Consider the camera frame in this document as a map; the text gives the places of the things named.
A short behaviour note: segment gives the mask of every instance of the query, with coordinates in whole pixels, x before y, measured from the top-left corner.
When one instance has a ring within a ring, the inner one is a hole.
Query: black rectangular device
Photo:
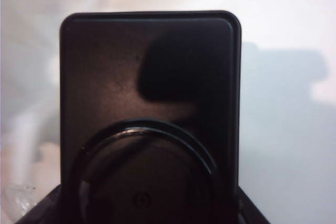
[[[66,18],[66,221],[219,223],[223,207],[235,223],[240,34],[225,11]]]

